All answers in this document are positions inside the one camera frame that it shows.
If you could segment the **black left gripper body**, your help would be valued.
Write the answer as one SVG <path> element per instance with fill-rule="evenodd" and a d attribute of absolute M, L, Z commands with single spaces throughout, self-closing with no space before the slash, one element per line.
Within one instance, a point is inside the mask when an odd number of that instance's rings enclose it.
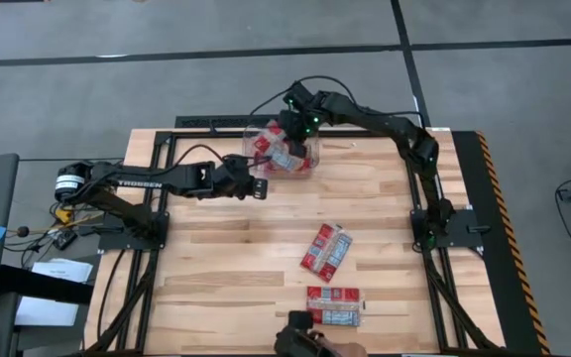
<path fill-rule="evenodd" d="M 244 199 L 253 195 L 255 178 L 250 174 L 249 159 L 240 155 L 228 155 L 214 171 L 216 197 Z"/>

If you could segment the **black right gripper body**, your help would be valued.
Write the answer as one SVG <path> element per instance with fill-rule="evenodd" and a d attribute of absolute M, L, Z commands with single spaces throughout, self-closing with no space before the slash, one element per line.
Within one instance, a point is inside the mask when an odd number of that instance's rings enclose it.
<path fill-rule="evenodd" d="M 279 113 L 279 127 L 289 140 L 297 143 L 303 143 L 315 133 L 315 127 L 303 114 L 290 110 Z"/>

